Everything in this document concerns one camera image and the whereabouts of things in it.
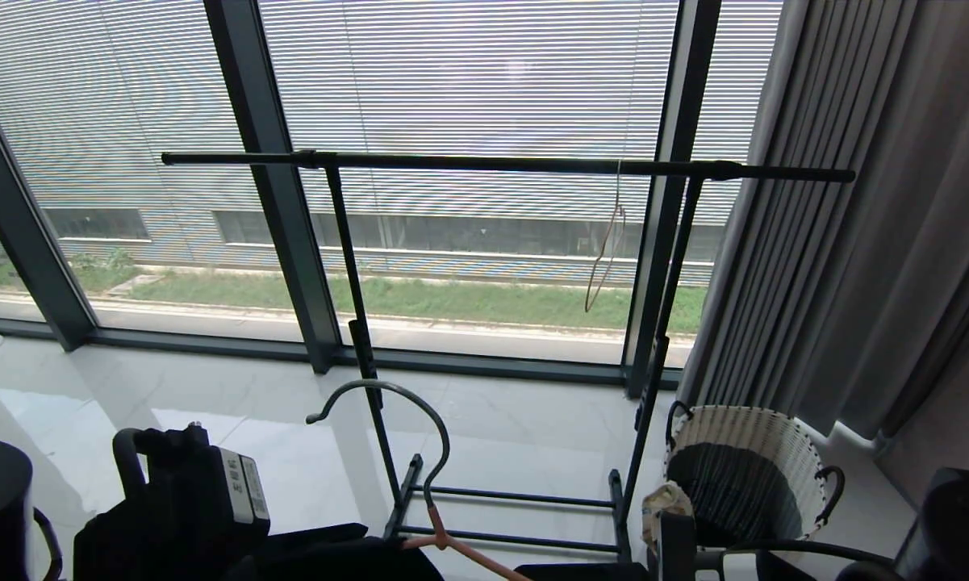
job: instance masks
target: white label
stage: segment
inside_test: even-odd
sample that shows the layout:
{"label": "white label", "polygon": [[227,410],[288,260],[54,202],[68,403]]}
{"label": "white label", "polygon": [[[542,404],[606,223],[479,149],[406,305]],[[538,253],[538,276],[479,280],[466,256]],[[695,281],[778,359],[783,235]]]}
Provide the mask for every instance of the white label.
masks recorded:
{"label": "white label", "polygon": [[225,448],[219,448],[219,453],[222,454],[223,471],[226,472],[226,490],[229,491],[229,501],[233,505],[233,521],[250,525],[255,522],[255,515],[251,511],[248,485],[244,484],[244,467],[240,464],[240,455]]}
{"label": "white label", "polygon": [[244,476],[248,479],[248,490],[251,491],[251,505],[255,508],[255,516],[269,520],[269,508],[265,505],[265,493],[262,492],[262,481],[258,478],[258,468],[255,461],[247,456],[240,456],[244,464]]}

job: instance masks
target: laundry basket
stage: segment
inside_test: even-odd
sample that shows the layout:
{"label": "laundry basket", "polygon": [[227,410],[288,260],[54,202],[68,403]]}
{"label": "laundry basket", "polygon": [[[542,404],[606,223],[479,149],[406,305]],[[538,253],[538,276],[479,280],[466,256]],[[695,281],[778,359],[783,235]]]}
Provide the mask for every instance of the laundry basket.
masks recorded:
{"label": "laundry basket", "polygon": [[[681,409],[682,416],[675,413]],[[825,481],[835,474],[826,497]],[[804,428],[783,413],[733,405],[688,408],[667,418],[664,478],[688,495],[695,543],[808,540],[842,496],[842,470],[821,466]]]}

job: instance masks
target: pavement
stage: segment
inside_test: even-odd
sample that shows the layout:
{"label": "pavement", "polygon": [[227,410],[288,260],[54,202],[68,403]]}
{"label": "pavement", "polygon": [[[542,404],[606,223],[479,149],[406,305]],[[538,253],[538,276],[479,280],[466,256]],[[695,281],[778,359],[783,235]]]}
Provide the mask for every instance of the pavement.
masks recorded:
{"label": "pavement", "polygon": [[[185,305],[127,299],[92,299],[102,327],[138,328],[248,339],[301,341],[294,313],[285,309]],[[42,320],[27,295],[0,291],[2,319]],[[352,314],[339,313],[341,335],[351,343],[347,321]],[[618,363],[624,348],[623,332],[474,324],[468,321],[422,320],[370,314],[373,345],[428,352],[473,353],[484,356],[530,357],[550,361]],[[691,352],[694,337],[672,338],[668,367],[681,367]]]}

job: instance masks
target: garment rack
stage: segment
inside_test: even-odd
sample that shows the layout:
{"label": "garment rack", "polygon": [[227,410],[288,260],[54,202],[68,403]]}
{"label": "garment rack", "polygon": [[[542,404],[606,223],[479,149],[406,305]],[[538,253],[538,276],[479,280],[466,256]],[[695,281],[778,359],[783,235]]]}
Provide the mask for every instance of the garment rack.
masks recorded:
{"label": "garment rack", "polygon": [[[645,441],[649,435],[649,424],[653,419],[655,406],[655,390],[658,379],[662,374],[670,340],[667,337],[667,325],[670,311],[675,304],[677,281],[684,262],[684,251],[688,244],[688,234],[691,231],[691,221],[695,216],[695,206],[699,202],[699,194],[706,180],[734,180],[739,178],[767,179],[767,180],[797,180],[815,182],[849,183],[855,179],[855,173],[848,169],[805,169],[778,168],[778,166],[742,165],[734,161],[620,161],[620,159],[573,159],[573,158],[517,158],[517,157],[470,157],[470,156],[437,156],[437,155],[385,155],[363,153],[336,153],[315,150],[299,150],[290,153],[163,153],[162,162],[165,165],[292,165],[304,169],[322,169],[326,173],[327,184],[330,188],[330,198],[336,214],[337,231],[340,234],[341,252],[344,254],[345,271],[351,286],[352,301],[355,307],[355,320],[349,321],[352,342],[358,360],[359,371],[365,379],[376,379],[377,369],[374,364],[373,346],[370,343],[369,327],[366,324],[365,303],[362,300],[362,288],[358,278],[358,268],[355,262],[355,248],[352,244],[351,228],[348,224],[348,213],[345,210],[345,200],[340,184],[340,168],[367,169],[461,169],[485,170],[485,172],[542,172],[542,173],[597,173],[598,175],[629,175],[629,176],[673,176],[687,178],[684,196],[680,189],[668,188],[667,194],[662,196],[660,206],[660,221],[655,232],[655,251],[653,280],[665,280],[664,286],[658,288],[660,295],[660,309],[658,309],[657,326],[655,326],[655,342],[653,363],[649,372],[649,385],[645,387],[635,413],[635,445],[632,449],[631,463],[628,468],[627,483],[621,485],[620,472],[614,468],[610,470],[609,487],[610,500],[601,499],[570,499],[565,496],[547,496],[539,494],[520,494],[516,492],[501,492],[495,490],[474,490],[469,488],[432,487],[432,492],[442,495],[472,496],[479,499],[518,500],[525,503],[539,503],[552,505],[573,505],[573,507],[606,508],[613,518],[614,537],[616,544],[580,543],[580,541],[563,541],[557,538],[542,537],[514,537],[509,534],[475,533],[469,530],[449,530],[452,537],[469,538],[476,541],[496,541],[496,543],[512,543],[517,545],[538,545],[538,547],[554,547],[582,551],[598,551],[616,553],[618,562],[631,562],[631,543],[628,537],[628,510],[638,481],[638,471],[642,464],[642,453]],[[428,527],[404,525],[409,504],[414,495],[422,493],[422,486],[418,485],[420,472],[423,468],[423,458],[414,454],[409,462],[403,481],[397,479],[395,460],[391,455],[391,444],[387,438],[384,426],[383,397],[380,390],[366,390],[369,401],[370,415],[373,418],[374,430],[380,444],[387,472],[388,485],[395,506],[391,511],[384,529],[384,537],[393,537],[401,533],[430,534]]]}

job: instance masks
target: white tile floor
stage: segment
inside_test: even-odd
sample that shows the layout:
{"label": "white tile floor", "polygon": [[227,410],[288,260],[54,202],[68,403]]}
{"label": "white tile floor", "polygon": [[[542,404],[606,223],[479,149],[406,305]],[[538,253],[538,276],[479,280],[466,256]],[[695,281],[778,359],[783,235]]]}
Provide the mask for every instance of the white tile floor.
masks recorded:
{"label": "white tile floor", "polygon": [[[611,468],[627,471],[634,438],[634,402],[620,390],[551,382],[383,371],[441,413],[452,457],[439,486],[499,489],[607,499]],[[111,437],[123,427],[181,428],[199,420],[212,442],[255,458],[273,533],[358,521],[380,533],[389,507],[365,396],[348,393],[321,424],[304,425],[334,387],[357,378],[352,368],[315,376],[304,364],[190,356],[182,353],[83,347],[62,353],[52,341],[7,339],[0,348],[0,439],[34,463],[33,500],[56,523],[61,547],[95,512],[122,498]],[[658,484],[662,427],[672,394],[661,394],[629,522],[635,558],[644,562],[639,499]],[[425,470],[440,452],[436,430],[410,402],[391,394],[384,416],[399,477],[422,453]],[[913,512],[845,434],[823,442],[826,461],[848,470],[848,488],[819,537],[893,555]],[[612,543],[605,511],[552,511],[446,497],[451,529]],[[407,523],[428,526],[422,503]],[[526,562],[604,560],[565,553],[479,544],[509,566]],[[452,551],[430,551],[447,579],[487,579]],[[37,555],[37,562],[42,562]],[[812,562],[831,579],[845,563]]]}

